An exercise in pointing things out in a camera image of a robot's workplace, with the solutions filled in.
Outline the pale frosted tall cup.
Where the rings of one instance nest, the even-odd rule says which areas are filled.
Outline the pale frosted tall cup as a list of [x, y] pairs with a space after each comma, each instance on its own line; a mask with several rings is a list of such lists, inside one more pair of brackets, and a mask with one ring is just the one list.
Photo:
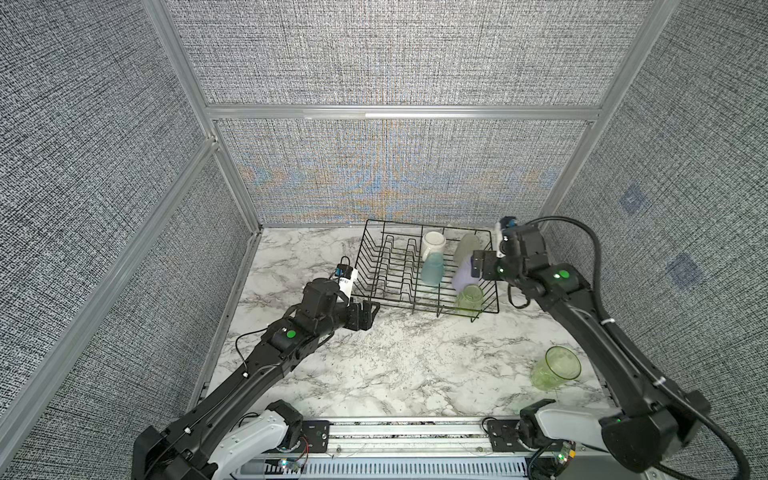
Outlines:
[[472, 256], [475, 250], [481, 250], [483, 246], [483, 241], [476, 234], [465, 234], [459, 241], [454, 252], [454, 262], [460, 266], [465, 260]]

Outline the purple plastic cup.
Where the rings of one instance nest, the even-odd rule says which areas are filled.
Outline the purple plastic cup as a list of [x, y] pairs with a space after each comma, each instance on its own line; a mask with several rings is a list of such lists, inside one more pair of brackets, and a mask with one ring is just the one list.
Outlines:
[[479, 281], [479, 278], [472, 276], [472, 258], [467, 256], [457, 268], [452, 279], [452, 286], [460, 294], [467, 286], [477, 285]]

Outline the green transparent cup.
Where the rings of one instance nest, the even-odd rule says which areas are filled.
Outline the green transparent cup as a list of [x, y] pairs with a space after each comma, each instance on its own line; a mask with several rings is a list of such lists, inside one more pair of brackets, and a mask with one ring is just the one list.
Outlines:
[[458, 312], [476, 318], [483, 311], [484, 292], [477, 284], [467, 285], [457, 296]]

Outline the black wire dish rack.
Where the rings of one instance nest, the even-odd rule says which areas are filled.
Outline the black wire dish rack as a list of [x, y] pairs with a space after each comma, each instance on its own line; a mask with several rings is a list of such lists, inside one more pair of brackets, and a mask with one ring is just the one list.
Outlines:
[[[447, 240], [443, 253], [445, 274], [437, 287], [426, 286], [420, 279], [421, 239], [429, 231], [439, 231]], [[429, 312], [436, 316], [461, 316], [470, 321], [485, 313], [497, 314], [500, 310], [498, 287], [490, 280], [480, 280], [477, 284], [484, 292], [483, 311], [478, 317], [470, 318], [456, 308], [458, 293], [452, 286], [452, 279], [459, 266], [453, 256], [459, 241], [467, 233], [476, 234], [483, 241], [481, 250], [492, 246], [492, 234], [488, 230], [367, 220], [355, 262], [359, 277], [353, 293], [387, 307]]]

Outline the teal transparent cup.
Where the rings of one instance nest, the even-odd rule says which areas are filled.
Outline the teal transparent cup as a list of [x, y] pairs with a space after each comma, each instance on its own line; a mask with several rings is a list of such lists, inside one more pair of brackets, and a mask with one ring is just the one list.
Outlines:
[[445, 274], [444, 256], [442, 252], [434, 251], [428, 254], [422, 264], [420, 279], [426, 286], [437, 287]]

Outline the light green glass cup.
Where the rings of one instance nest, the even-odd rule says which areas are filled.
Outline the light green glass cup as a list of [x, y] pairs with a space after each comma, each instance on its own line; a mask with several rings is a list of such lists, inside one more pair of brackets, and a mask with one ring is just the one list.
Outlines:
[[551, 391], [576, 380], [582, 373], [578, 356], [563, 346], [550, 347], [532, 366], [531, 384], [542, 391]]

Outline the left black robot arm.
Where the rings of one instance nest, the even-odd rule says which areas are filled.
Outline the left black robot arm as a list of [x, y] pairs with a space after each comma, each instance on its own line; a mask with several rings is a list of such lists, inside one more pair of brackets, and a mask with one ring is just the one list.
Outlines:
[[201, 403], [158, 430], [135, 440], [133, 479], [211, 479], [222, 470], [214, 450], [257, 399], [313, 354], [338, 329], [367, 331], [381, 304], [357, 302], [341, 283], [316, 278], [300, 303], [272, 322], [241, 365]]

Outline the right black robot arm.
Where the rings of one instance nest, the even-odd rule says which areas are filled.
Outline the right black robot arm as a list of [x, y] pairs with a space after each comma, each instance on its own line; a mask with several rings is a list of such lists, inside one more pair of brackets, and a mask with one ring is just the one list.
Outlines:
[[562, 440], [586, 444], [637, 473], [659, 468], [708, 425], [710, 404], [701, 392], [684, 392], [667, 378], [605, 310], [600, 245], [593, 245], [594, 279], [587, 281], [573, 265], [551, 262], [539, 223], [502, 218], [494, 250], [473, 252], [471, 274], [506, 282], [563, 326], [606, 382], [617, 409], [599, 413], [545, 399], [521, 411], [520, 439], [532, 449]]

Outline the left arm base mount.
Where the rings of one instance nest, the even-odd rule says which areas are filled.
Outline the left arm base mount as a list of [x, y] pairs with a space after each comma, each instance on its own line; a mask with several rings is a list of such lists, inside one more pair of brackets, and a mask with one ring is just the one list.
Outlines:
[[268, 453], [326, 453], [330, 437], [331, 422], [328, 420], [306, 420], [292, 405], [277, 400], [266, 407], [266, 411], [277, 414], [287, 427], [284, 438]]

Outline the aluminium front rail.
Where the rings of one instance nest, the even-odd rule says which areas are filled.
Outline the aluminium front rail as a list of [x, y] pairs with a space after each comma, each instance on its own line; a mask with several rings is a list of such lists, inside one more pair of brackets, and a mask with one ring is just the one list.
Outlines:
[[[497, 419], [517, 416], [491, 415]], [[530, 457], [535, 452], [493, 452], [479, 417], [335, 417], [308, 420], [331, 422], [326, 453], [268, 453], [253, 462], [303, 462], [359, 457]]]

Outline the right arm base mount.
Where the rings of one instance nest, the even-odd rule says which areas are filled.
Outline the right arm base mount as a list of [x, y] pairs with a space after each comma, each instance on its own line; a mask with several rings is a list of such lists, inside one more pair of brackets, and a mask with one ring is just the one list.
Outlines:
[[488, 436], [492, 451], [535, 452], [540, 448], [549, 448], [555, 441], [544, 434], [535, 414], [554, 402], [554, 399], [537, 401], [524, 407], [514, 419], [497, 419], [492, 416], [482, 418], [480, 427]]

